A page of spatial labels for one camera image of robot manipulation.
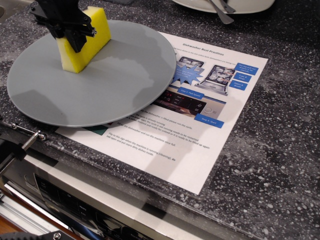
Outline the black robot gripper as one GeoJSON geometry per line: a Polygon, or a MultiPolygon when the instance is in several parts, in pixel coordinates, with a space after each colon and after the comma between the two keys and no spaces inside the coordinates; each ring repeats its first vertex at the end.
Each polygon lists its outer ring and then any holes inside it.
{"type": "Polygon", "coordinates": [[[79,8],[77,0],[38,0],[30,11],[38,24],[48,28],[55,38],[66,37],[79,53],[88,37],[97,33],[91,18],[79,8]]]}

